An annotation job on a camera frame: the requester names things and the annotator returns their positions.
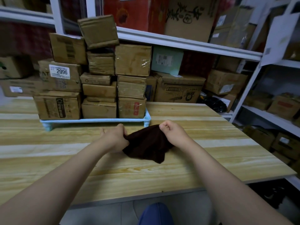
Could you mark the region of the red printed carton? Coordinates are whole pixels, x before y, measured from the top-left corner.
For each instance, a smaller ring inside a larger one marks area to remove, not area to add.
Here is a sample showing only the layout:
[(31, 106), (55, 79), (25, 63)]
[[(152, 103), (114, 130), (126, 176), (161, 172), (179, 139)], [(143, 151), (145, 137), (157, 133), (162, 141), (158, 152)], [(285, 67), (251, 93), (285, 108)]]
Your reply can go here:
[(103, 10), (118, 27), (164, 34), (169, 1), (103, 0)]

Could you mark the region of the white paper sheet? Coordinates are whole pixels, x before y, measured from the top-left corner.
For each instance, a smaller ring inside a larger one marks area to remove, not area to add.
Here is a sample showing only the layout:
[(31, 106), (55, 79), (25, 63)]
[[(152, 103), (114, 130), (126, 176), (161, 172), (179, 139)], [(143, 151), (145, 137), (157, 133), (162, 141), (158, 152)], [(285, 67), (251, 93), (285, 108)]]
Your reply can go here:
[(300, 61), (300, 12), (273, 19), (260, 66), (284, 59)]

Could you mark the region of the cardboard carton with black calligraphy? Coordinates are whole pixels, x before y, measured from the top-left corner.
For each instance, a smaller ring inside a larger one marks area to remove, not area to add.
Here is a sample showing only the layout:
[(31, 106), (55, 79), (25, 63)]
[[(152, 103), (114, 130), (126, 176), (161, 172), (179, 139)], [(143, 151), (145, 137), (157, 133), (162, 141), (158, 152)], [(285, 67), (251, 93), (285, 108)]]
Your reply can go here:
[(167, 36), (208, 42), (220, 0), (170, 0)]

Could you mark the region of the tall plain cardboard carton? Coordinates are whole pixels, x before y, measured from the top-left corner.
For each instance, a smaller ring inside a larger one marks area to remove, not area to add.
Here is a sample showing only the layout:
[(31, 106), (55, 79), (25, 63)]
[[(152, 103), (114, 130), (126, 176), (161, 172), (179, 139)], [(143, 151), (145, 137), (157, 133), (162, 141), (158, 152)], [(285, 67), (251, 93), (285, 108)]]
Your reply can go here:
[(224, 11), (217, 21), (210, 43), (246, 49), (256, 29), (256, 25), (250, 23), (253, 11), (254, 8), (250, 6), (237, 6)]

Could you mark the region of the cardboard carton with white label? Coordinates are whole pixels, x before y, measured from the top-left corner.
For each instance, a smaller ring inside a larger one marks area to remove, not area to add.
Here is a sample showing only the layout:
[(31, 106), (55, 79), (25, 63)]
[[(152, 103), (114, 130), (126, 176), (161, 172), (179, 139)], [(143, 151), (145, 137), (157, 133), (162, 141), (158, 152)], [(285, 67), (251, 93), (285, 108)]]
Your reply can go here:
[(239, 94), (248, 79), (247, 75), (212, 69), (204, 89), (216, 95)]

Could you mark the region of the white metal shelving unit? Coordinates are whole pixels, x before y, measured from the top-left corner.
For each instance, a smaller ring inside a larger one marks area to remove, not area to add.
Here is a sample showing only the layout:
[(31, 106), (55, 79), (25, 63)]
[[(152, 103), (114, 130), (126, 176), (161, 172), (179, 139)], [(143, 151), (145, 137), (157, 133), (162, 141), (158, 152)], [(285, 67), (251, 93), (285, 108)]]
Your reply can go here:
[[(251, 38), (250, 44), (248, 46), (248, 51), (123, 27), (117, 27), (117, 33), (119, 39), (126, 41), (145, 42), (153, 45), (164, 45), (173, 48), (203, 53), (237, 57), (244, 60), (260, 61), (263, 55), (261, 53), (250, 51), (250, 49), (252, 49), (254, 42), (257, 39), (259, 32), (261, 31), (267, 14), (272, 8), (280, 6), (287, 6), (284, 14), (289, 14), (298, 1), (300, 0), (261, 0), (260, 3), (263, 5), (263, 13), (261, 13), (259, 16), (259, 22), (253, 34), (253, 37)], [(72, 30), (79, 30), (79, 26), (76, 26), (75, 22), (71, 22), (68, 19), (63, 19), (63, 17), (61, 16), (62, 10), (60, 0), (50, 0), (50, 3), (53, 7), (53, 14), (24, 10), (14, 7), (0, 6), (0, 19), (21, 23), (53, 25), (59, 33), (64, 33), (66, 26), (70, 26)]]

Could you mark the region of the dark brown cloth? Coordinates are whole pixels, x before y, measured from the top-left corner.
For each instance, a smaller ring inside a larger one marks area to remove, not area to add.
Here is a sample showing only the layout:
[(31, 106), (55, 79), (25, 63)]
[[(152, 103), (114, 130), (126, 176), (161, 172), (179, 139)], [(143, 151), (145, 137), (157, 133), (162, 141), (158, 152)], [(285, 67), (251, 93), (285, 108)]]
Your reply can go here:
[(129, 145), (123, 149), (125, 155), (134, 159), (151, 160), (161, 164), (165, 154), (174, 147), (159, 125), (151, 125), (124, 136)]

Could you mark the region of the stack of brown cardboard boxes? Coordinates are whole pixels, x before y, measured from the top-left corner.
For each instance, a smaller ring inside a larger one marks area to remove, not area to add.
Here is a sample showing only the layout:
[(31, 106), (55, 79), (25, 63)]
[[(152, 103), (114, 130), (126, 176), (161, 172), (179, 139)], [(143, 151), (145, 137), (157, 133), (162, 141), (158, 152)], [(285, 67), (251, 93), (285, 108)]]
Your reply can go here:
[(52, 58), (39, 60), (40, 120), (143, 118), (152, 47), (120, 44), (113, 15), (78, 20), (82, 36), (50, 33)]

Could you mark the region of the plain brown cardboard carton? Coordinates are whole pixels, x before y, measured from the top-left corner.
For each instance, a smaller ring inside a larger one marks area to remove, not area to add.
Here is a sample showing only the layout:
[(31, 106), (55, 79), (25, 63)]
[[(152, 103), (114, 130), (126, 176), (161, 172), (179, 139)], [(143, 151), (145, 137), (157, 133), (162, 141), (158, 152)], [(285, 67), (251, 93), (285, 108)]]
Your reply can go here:
[(217, 59), (215, 69), (236, 72), (241, 60), (237, 57), (220, 56)]

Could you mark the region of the group of small cardboard cartons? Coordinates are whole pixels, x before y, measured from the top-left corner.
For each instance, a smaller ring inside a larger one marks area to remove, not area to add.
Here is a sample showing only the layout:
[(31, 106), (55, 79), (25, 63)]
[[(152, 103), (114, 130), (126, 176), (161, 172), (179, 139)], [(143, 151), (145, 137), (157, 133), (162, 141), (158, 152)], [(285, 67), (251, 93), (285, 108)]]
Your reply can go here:
[(300, 178), (300, 95), (250, 91), (242, 108), (257, 118), (251, 118), (243, 132)]

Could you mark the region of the person's blue trouser leg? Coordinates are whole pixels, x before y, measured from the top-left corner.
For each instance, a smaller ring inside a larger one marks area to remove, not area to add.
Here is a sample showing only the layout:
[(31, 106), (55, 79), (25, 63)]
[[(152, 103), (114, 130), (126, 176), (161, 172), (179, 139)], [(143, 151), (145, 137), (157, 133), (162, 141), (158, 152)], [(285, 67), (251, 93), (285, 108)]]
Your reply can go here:
[(168, 207), (161, 203), (149, 205), (140, 216), (137, 225), (175, 225)]

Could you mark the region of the cardboard carton with green print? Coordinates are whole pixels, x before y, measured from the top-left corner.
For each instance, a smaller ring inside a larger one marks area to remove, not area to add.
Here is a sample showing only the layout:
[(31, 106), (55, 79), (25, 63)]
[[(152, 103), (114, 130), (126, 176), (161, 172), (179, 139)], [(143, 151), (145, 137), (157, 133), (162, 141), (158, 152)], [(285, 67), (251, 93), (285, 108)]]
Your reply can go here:
[(29, 55), (0, 57), (0, 80), (26, 78), (34, 71)]

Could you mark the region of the person's left hand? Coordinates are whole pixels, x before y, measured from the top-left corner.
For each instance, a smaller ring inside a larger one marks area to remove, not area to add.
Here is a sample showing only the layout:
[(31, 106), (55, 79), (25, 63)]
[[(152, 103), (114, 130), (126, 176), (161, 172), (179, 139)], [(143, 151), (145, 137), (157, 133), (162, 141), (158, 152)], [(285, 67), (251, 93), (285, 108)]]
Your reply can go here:
[(121, 152), (129, 146), (129, 142), (116, 141), (116, 127), (104, 132), (103, 136), (100, 137), (99, 142), (100, 147), (105, 153)]

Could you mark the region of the person's right forearm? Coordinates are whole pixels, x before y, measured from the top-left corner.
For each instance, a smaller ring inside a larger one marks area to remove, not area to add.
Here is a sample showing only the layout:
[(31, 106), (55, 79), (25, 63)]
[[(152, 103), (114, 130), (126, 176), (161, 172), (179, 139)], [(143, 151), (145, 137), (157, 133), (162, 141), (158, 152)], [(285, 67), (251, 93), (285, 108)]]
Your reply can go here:
[(194, 140), (180, 149), (192, 159), (223, 225), (293, 225)]

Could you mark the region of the teal box with white label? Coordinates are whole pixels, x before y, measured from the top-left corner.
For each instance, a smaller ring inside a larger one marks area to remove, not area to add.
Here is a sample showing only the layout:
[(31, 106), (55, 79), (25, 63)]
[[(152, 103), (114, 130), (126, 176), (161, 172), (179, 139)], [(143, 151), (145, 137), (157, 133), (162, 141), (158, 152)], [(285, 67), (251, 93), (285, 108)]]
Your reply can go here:
[(155, 45), (153, 46), (151, 70), (177, 76), (183, 56), (183, 49)]

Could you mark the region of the light blue plastic rack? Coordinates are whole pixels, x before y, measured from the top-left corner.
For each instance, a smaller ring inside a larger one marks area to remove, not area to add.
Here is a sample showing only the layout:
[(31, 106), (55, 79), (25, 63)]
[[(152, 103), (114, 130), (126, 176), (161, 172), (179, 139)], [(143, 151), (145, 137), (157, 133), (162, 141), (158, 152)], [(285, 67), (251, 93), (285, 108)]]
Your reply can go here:
[(148, 110), (145, 110), (143, 118), (83, 118), (79, 120), (40, 120), (45, 131), (52, 131), (54, 124), (77, 124), (77, 123), (127, 123), (143, 122), (144, 127), (150, 125), (151, 116)]

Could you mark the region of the narrow dark cardboard carton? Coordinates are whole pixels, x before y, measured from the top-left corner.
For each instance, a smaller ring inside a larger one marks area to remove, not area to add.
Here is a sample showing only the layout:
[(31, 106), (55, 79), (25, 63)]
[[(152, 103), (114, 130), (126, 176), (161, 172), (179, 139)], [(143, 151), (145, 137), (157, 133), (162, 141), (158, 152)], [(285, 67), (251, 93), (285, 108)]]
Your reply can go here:
[(145, 98), (147, 102), (153, 102), (155, 98), (157, 86), (157, 79), (154, 76), (148, 76), (146, 78), (146, 89), (145, 89)]

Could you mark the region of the person's left forearm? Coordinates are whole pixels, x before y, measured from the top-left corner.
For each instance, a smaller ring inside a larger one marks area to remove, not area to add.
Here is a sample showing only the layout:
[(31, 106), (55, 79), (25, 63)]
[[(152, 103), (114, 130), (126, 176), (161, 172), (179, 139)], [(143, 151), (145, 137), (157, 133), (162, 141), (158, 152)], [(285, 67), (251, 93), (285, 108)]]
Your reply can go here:
[(0, 225), (58, 225), (97, 162), (114, 147), (89, 144), (0, 206)]

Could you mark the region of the wide cardboard carton black print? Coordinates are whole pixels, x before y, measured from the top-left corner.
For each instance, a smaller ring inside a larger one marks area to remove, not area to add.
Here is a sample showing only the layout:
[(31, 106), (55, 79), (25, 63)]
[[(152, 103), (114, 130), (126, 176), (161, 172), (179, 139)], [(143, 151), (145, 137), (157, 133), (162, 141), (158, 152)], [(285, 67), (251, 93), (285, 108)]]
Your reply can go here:
[(157, 79), (154, 102), (196, 103), (206, 81), (200, 76), (152, 73)]

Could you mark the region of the person's right hand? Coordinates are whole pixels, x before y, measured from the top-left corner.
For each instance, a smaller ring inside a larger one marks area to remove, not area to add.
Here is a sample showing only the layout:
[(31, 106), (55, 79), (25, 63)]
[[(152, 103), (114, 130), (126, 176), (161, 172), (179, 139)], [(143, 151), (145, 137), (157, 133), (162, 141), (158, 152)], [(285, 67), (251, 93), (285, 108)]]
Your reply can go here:
[(192, 150), (192, 148), (197, 148), (199, 145), (188, 136), (185, 130), (177, 123), (174, 122), (173, 136), (167, 138), (167, 140), (179, 148), (183, 152)]

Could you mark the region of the dark red patterned carton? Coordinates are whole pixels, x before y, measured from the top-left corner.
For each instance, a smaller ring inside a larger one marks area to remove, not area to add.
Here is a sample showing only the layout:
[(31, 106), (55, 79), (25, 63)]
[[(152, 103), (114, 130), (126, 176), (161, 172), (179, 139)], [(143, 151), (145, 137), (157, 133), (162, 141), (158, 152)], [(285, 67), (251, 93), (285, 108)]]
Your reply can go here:
[(0, 56), (26, 54), (34, 60), (52, 58), (52, 28), (25, 23), (0, 22)]

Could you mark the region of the flat long cardboard carton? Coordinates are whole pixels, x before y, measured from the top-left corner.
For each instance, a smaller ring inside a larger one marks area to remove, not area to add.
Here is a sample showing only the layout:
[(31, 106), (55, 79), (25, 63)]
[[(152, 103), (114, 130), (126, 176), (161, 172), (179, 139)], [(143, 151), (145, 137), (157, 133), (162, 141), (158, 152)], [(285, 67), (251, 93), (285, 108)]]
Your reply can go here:
[(32, 75), (23, 79), (0, 80), (3, 93), (6, 97), (31, 97), (44, 89), (39, 75)]

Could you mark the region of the black plastic bag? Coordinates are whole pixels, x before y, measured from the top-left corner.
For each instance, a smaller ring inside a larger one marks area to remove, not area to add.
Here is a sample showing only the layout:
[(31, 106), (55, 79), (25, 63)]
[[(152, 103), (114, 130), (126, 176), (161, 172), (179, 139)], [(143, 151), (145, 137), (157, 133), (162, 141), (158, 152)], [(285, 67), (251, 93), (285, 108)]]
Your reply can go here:
[(221, 101), (220, 99), (212, 97), (212, 96), (200, 95), (197, 99), (197, 103), (205, 104), (217, 113), (226, 113), (227, 112), (226, 104), (223, 101)]

